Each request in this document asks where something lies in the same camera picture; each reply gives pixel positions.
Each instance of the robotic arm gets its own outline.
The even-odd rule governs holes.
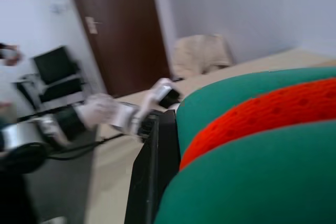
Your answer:
[[[142,105],[116,101],[107,94],[95,94],[82,105],[56,114],[47,114],[2,130],[0,136],[0,171],[31,173],[51,153],[68,149],[82,132],[99,124],[109,124],[125,135],[147,138],[150,129],[144,122],[156,107],[180,102],[180,93],[169,79],[160,79],[148,92]]]

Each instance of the door handle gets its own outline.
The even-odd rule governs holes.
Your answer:
[[[98,30],[96,25],[100,25],[102,24],[101,22],[95,22],[93,17],[85,17],[86,20],[86,24],[88,26],[89,29],[89,33],[90,34],[98,34]]]

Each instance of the gray floor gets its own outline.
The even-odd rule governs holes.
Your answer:
[[[74,146],[94,142],[96,131],[86,132]],[[68,224],[84,223],[93,152],[73,161],[48,161],[27,175],[31,197],[41,220],[65,216]]]

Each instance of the door frame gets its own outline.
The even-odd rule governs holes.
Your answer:
[[[113,85],[111,83],[107,83],[108,80],[109,80],[108,73],[105,72],[104,68],[102,67],[103,62],[102,62],[102,57],[101,57],[101,54],[100,54],[100,51],[99,51],[99,47],[98,47],[97,42],[94,39],[93,35],[90,33],[88,26],[87,26],[87,23],[86,23],[86,20],[85,20],[85,17],[87,16],[87,14],[85,12],[84,5],[81,2],[81,0],[73,0],[73,2],[75,3],[76,9],[79,13],[79,17],[80,17],[80,20],[82,22],[82,26],[85,30],[86,37],[89,40],[89,45],[90,45],[91,50],[93,52],[93,56],[94,56],[95,61],[97,63],[97,66],[98,66],[99,72],[101,74],[102,80],[104,82],[105,88],[107,90],[107,93],[109,95],[116,96],[116,93],[113,90]]]

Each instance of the chair backrest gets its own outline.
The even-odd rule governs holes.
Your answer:
[[[66,47],[33,58],[41,80],[49,85],[77,73]]]

